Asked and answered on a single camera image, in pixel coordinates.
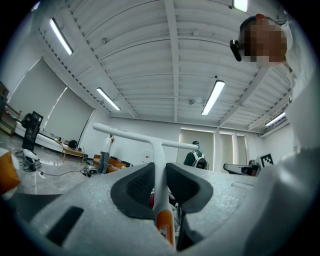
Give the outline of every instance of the floor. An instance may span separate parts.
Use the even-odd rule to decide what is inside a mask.
[[[17,150],[22,150],[23,140],[16,136],[9,136],[0,130],[0,148],[9,150],[14,154]],[[35,146],[33,150],[40,158],[41,169],[36,172],[25,172],[22,168],[17,170],[20,178],[20,185],[17,192],[35,195],[55,195],[65,194],[77,184],[89,179],[80,172],[69,172],[62,176],[41,175],[40,171],[52,175],[60,175],[68,171],[81,170],[86,164],[78,157],[65,156],[65,160],[60,157],[60,153]]]

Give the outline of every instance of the ear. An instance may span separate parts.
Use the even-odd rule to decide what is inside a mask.
[[[261,13],[257,13],[256,15],[255,15],[255,18],[258,20],[258,19],[265,19],[266,18],[266,16],[264,16],[263,14],[261,14]]]

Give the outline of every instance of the gray pants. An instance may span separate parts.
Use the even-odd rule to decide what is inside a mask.
[[[106,152],[102,152],[102,151],[100,153],[101,153],[100,165],[97,169],[97,172],[102,173],[102,174],[106,174],[110,154],[106,153]]]

